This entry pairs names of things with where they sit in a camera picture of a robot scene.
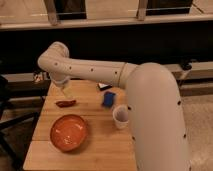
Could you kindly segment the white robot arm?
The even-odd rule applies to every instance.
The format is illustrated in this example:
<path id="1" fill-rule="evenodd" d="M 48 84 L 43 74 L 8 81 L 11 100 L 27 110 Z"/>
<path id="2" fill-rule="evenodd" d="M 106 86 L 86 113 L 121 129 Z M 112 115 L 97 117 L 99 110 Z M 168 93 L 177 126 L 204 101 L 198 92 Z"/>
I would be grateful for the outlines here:
<path id="1" fill-rule="evenodd" d="M 72 59 L 61 42 L 52 43 L 38 65 L 59 87 L 77 77 L 125 90 L 137 171 L 191 171 L 180 92 L 168 68 Z"/>

